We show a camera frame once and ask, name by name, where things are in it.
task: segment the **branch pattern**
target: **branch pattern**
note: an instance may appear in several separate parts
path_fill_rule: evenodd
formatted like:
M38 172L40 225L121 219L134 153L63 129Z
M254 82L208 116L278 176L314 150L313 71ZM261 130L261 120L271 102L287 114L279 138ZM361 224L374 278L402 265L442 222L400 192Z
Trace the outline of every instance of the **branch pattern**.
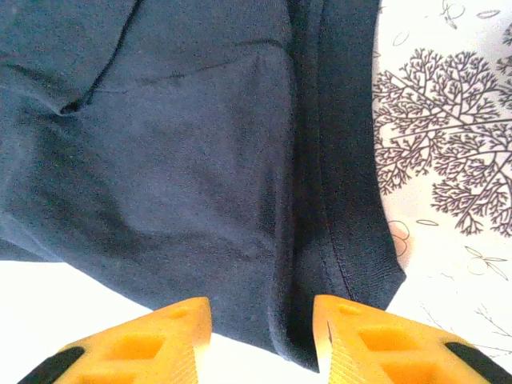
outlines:
M489 312L487 311L487 308L483 304L481 304L481 308L477 308L475 313L481 317L483 317L489 324L492 325L494 328L493 334L497 334L499 336L502 336L506 339L510 339L512 341L512 334L505 330L503 326L500 326L496 323L495 320L489 315ZM498 354L491 355L492 358L497 358L499 356L503 355L511 355L512 350L511 349L504 349L504 348L497 348L494 346L480 346L482 348L487 348L489 350L492 350L494 352L498 352Z
M512 46L512 25L503 43ZM399 74L376 75L373 96L381 192L435 172L431 205L457 218L456 229L511 237L512 56L493 73L475 52L416 49Z

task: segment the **tree pattern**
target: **tree pattern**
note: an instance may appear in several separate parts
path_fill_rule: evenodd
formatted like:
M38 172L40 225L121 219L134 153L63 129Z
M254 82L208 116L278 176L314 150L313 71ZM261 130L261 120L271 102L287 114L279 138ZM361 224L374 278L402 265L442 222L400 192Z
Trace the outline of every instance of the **tree pattern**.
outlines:
M479 316L482 316L489 324L494 328L493 334L497 334L499 336L504 337L507 340L512 341L512 334L505 330L503 326L500 326L496 323L496 321L489 315L487 308L481 304L480 308L476 309L475 313ZM497 358L504 355L511 355L512 349L510 348L497 348L495 346L480 346L481 348L487 348L488 350L492 350L494 353L491 355L492 358Z
M512 24L503 36L512 46ZM416 49L374 83L378 183L384 195L433 171L431 204L465 235L512 236L512 56L494 73L475 52Z

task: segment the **white floor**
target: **white floor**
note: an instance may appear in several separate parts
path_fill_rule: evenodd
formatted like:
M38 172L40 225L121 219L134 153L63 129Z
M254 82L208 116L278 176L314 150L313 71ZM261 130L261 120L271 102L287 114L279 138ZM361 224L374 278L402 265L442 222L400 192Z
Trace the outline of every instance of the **white floor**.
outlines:
M64 345L148 312L67 264L0 262L0 383L15 384ZM204 376L204 384L320 384L317 374L217 334Z

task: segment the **black tree print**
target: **black tree print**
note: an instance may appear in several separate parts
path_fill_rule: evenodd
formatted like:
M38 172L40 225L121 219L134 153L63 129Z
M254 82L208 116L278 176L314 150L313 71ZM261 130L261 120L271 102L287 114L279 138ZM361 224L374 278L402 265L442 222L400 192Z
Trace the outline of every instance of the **black tree print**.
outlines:
M375 156L383 194L433 171L442 180L432 185L432 207L458 218L461 233L478 234L488 222L512 236L512 67L503 69L511 60L500 60L495 74L474 52L443 57L418 49L399 75L377 75Z

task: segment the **seam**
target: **seam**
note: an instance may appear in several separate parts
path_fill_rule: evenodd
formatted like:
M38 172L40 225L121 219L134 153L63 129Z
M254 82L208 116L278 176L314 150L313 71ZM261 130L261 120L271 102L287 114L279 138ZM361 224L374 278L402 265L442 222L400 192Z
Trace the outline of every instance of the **seam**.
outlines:
M323 15L326 11L326 8L327 8L327 4L328 4L329 0L325 0L323 2L323 7L322 7L322 14L321 14L321 20L320 20L320 24L322 23L323 21ZM318 125L320 126L322 124L322 116L321 116L321 113L320 113L320 97L318 95L318 89L319 89L319 76L318 76L318 72L319 72L319 66L320 66L320 60L319 60L319 56L320 56L320 44L321 44L321 41L322 41L322 28L319 27L318 28L318 43L317 43L317 55L316 55L316 65L317 65L317 68L316 68L316 79L315 79L315 93L316 93L316 102L317 102L317 107L316 107L316 110L317 110L317 116L318 116ZM318 143L318 149L320 149L320 129L318 128L316 130L316 139L317 139L317 143ZM334 228L332 226L332 223L330 222L330 218L329 218L329 215L327 214L327 206L326 206L326 199L325 199L325 191L326 191L326 188L325 188L325 183L324 183L324 176L323 176L323 172L322 172L322 155L320 153L320 150L317 152L317 160L318 160L318 178L320 180L320 187L321 187L321 193L320 193L320 200L322 202L322 210L323 210L323 215L325 216L325 219L326 219L326 224L327 224L327 230L329 232L329 240L330 240L330 246L331 246L331 249L332 249L332 252L333 252L333 256L336 260L336 263L338 264L338 269L339 269L339 272L340 272L340 275L342 276L342 281L343 281L343 284L345 285L345 288L346 288L346 291L349 295L349 299L351 300L356 300L357 301L357 296L354 294L354 292L352 291L348 281L347 281L347 276L345 275L344 271L343 271L343 265L341 264L341 261L340 261L340 257L338 256L338 253L336 251L336 247L334 245ZM330 278L330 275L329 275L329 270L326 268L326 274L328 276L328 279L331 280Z
M315 139L315 146L316 146L316 153L317 155L315 156L316 157L316 160L318 162L318 164L316 165L316 168L317 168L317 171L318 171L318 181L319 181L319 184L320 184L320 191L319 191L319 197L320 197L320 203L322 205L322 218L327 222L327 215L326 215L326 207L325 207L325 203L324 203L324 197L323 197L323 183L322 183L322 176L321 176L321 171L320 171L320 165L319 165L319 128L318 128L318 124L319 124L319 112L318 112L318 50L319 50L319 39L320 39L320 24L322 23L322 14L324 12L324 8L325 8L325 0L315 0L314 2L312 1L310 3L310 8L308 9L308 16L307 16L307 20L308 20L308 39L306 40L306 44L311 41L311 46L314 46L314 49L311 49L310 48L310 52L306 52L306 55L305 56L309 56L310 57L310 62L308 60L308 73L310 75L312 75L311 77L313 78L312 80L312 83L311 84L308 84L307 86L310 86L311 89L312 89L312 97L314 100L312 100L312 103L311 103L311 106L313 106L314 108L311 108L312 110L310 111L310 114L307 114L307 118L306 118L306 125L308 126L310 124L311 121L313 121L314 123L314 139ZM309 24L309 21L311 21L311 19L313 18L313 15L315 16L314 18L314 24L311 26ZM332 249L332 252L334 254L334 247L333 247L333 244L332 244L332 239L330 240L331 241L331 249ZM324 254L324 252L319 252L319 257L320 257L320 260L321 260L321 263L322 263L322 266L323 266L323 269L325 271L325 276L327 277L327 283L329 285L329 288L330 288L330 292L331 293L335 293L336 289L334 288L335 285L334 285L334 281L330 275L330 272L329 272L329 267L327 265L327 262L326 262L326 256Z

